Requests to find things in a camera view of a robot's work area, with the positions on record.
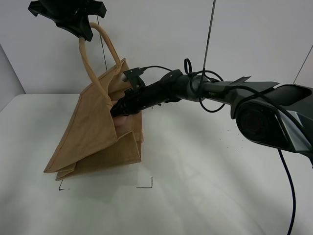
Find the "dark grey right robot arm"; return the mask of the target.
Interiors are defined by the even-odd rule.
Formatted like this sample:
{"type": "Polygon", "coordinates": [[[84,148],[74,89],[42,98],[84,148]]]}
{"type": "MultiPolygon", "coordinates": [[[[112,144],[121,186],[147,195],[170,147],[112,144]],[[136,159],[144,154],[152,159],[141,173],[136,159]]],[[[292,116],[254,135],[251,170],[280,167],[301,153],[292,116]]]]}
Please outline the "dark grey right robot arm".
{"type": "Polygon", "coordinates": [[[196,72],[173,70],[159,81],[145,85],[143,69],[125,71],[131,88],[112,107],[111,115],[137,114],[161,103],[210,99],[230,106],[230,116],[251,142],[313,157],[313,90],[295,84],[233,82],[203,78],[196,72]]]}

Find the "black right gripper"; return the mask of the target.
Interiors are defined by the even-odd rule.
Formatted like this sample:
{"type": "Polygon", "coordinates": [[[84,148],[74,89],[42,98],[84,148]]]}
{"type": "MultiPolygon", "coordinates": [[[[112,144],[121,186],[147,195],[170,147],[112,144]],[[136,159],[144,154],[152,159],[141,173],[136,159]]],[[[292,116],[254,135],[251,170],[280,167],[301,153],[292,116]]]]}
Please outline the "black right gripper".
{"type": "Polygon", "coordinates": [[[170,100],[169,92],[158,81],[138,89],[128,89],[111,110],[112,117],[137,114],[140,111],[170,100]]]}

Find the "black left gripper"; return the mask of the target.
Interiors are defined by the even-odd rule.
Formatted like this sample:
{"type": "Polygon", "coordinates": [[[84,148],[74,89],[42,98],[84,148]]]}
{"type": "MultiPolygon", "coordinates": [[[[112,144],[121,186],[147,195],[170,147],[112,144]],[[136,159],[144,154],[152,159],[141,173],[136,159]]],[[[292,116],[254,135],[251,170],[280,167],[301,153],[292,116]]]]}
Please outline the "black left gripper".
{"type": "Polygon", "coordinates": [[[42,15],[87,41],[93,38],[89,23],[89,15],[104,18],[106,7],[103,2],[96,0],[36,0],[32,1],[28,10],[34,15],[42,15]]]}

